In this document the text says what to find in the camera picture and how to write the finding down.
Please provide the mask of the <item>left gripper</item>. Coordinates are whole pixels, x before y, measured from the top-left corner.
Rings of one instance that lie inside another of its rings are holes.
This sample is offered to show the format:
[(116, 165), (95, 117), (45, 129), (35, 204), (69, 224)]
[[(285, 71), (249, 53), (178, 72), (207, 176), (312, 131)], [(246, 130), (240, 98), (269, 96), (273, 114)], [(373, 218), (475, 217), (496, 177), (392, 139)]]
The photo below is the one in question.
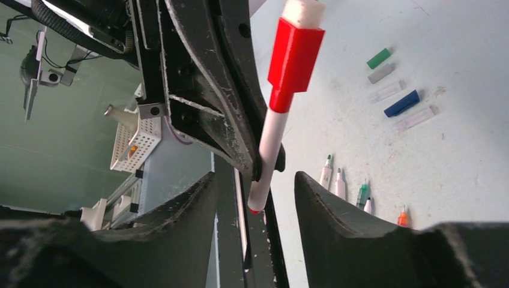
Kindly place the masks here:
[(267, 112), (248, 1), (127, 1), (130, 57), (143, 75), (142, 119), (169, 116), (179, 134), (252, 179)]

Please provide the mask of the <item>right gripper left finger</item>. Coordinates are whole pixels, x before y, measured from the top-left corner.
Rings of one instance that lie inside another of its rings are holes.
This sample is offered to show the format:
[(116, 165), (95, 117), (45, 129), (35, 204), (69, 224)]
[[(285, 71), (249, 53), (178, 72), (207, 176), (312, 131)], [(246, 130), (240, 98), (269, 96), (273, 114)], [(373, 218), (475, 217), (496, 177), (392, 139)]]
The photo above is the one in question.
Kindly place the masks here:
[(112, 230), (72, 219), (1, 221), (2, 287), (205, 287), (214, 172)]

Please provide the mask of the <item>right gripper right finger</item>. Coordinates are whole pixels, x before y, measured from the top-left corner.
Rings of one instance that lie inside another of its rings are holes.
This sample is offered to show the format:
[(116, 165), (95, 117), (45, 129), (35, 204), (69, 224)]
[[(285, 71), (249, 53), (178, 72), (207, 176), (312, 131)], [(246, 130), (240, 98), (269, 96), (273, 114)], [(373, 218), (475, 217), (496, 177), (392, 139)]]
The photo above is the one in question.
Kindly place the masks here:
[(507, 223), (401, 227), (295, 175), (310, 287), (507, 287)]

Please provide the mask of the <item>orange red gel pen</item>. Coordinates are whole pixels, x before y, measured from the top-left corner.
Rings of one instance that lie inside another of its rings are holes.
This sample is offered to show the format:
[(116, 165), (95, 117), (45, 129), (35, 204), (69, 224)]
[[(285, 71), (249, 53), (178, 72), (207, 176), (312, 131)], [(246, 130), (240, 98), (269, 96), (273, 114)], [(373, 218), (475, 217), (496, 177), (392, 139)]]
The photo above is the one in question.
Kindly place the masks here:
[(401, 227), (409, 227), (409, 223), (410, 221), (408, 216), (408, 210), (407, 207), (404, 205), (397, 218), (397, 225)]

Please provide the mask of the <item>clear red pen cap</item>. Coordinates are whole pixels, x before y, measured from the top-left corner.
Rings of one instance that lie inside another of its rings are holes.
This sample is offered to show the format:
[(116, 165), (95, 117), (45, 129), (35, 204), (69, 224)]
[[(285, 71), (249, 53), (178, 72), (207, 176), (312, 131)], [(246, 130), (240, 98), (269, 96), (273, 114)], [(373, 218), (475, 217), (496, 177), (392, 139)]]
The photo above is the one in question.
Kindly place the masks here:
[(432, 117), (437, 115), (439, 113), (439, 109), (435, 105), (431, 105), (419, 112), (416, 112), (405, 119), (402, 119), (401, 121), (394, 124), (395, 128), (399, 132), (406, 131)]

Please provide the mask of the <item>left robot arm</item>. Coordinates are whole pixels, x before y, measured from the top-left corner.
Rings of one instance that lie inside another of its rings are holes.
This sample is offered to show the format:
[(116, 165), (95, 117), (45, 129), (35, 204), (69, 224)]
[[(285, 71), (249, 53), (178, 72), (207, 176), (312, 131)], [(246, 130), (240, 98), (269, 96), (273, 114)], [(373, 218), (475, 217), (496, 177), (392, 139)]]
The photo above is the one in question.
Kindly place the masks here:
[(7, 1), (6, 5), (73, 42), (64, 73), (43, 72), (44, 32), (23, 60), (23, 108), (30, 118), (37, 87), (69, 85), (95, 53), (142, 75), (143, 119), (167, 116), (175, 131), (254, 180), (267, 105), (250, 34), (248, 1)]

